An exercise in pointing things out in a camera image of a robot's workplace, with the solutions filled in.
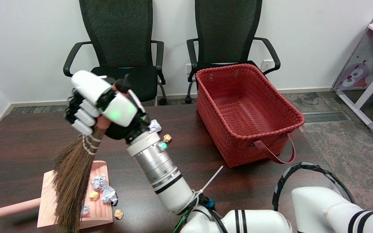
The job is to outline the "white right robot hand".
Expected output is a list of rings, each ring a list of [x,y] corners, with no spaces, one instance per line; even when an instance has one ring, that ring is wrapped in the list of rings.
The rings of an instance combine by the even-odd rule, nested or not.
[[[106,136],[129,145],[151,136],[148,114],[130,89],[128,76],[116,81],[82,70],[72,75],[71,83],[65,118],[81,134],[92,134],[99,123]]]

